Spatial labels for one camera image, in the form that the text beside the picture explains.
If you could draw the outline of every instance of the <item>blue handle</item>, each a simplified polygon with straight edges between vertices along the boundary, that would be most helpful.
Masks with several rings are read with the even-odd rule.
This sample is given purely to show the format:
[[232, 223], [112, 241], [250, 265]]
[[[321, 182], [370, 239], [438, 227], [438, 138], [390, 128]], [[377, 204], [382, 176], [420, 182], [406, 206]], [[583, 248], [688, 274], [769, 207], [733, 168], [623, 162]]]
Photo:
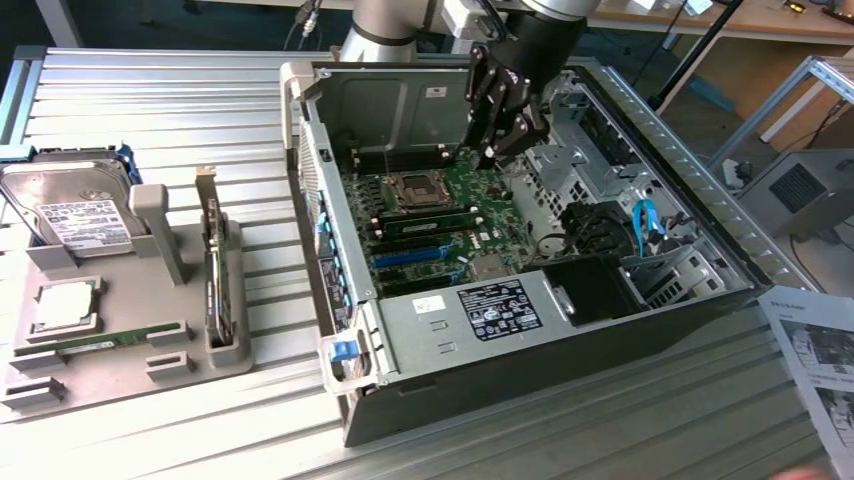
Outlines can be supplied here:
[[643, 258], [643, 228], [640, 225], [640, 216], [645, 212], [645, 231], [657, 231], [664, 234], [664, 227], [657, 223], [657, 211], [655, 210], [655, 204], [652, 200], [644, 198], [640, 200], [631, 210], [631, 226], [635, 231], [635, 237], [637, 239], [637, 249], [640, 250], [640, 258]]
[[358, 343], [354, 340], [334, 342], [332, 344], [332, 351], [329, 352], [329, 360], [341, 362], [344, 360], [352, 360], [353, 358], [358, 358]]

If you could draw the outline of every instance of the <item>cpu socket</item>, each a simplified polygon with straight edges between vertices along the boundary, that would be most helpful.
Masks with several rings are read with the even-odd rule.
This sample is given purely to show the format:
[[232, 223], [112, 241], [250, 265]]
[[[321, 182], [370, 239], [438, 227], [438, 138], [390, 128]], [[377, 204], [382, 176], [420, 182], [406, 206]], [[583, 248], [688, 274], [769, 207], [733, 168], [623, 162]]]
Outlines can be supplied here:
[[397, 207], [401, 210], [442, 207], [452, 203], [450, 194], [444, 185], [444, 176], [437, 171], [389, 175], [388, 186], [394, 193]]

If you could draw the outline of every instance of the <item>hard drive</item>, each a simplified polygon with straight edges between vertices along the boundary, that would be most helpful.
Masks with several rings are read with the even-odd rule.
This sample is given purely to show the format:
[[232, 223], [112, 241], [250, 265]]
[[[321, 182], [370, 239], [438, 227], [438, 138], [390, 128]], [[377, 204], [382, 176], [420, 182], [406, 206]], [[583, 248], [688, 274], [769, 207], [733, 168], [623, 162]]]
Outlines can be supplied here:
[[138, 182], [132, 160], [113, 148], [42, 151], [0, 164], [0, 193], [35, 237], [78, 257], [126, 253], [148, 229], [128, 207]]

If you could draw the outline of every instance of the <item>motherboard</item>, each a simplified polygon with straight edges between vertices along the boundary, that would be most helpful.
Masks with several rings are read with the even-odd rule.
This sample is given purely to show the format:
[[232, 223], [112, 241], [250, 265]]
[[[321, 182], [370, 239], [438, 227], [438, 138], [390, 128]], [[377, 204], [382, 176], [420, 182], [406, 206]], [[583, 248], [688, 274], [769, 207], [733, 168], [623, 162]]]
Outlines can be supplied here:
[[429, 165], [437, 168], [341, 175], [381, 297], [498, 278], [529, 261], [513, 194], [497, 170], [474, 168], [474, 157], [461, 152]]

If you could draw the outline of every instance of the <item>hard drive label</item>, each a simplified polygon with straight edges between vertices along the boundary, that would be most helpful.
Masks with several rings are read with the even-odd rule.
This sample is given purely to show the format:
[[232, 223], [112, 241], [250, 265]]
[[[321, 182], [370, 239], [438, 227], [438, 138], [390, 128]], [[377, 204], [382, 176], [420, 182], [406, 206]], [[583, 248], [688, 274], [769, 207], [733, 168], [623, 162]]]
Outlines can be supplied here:
[[543, 326], [518, 280], [458, 290], [474, 336], [481, 341]]
[[130, 243], [130, 235], [112, 200], [38, 205], [41, 217], [69, 250]]

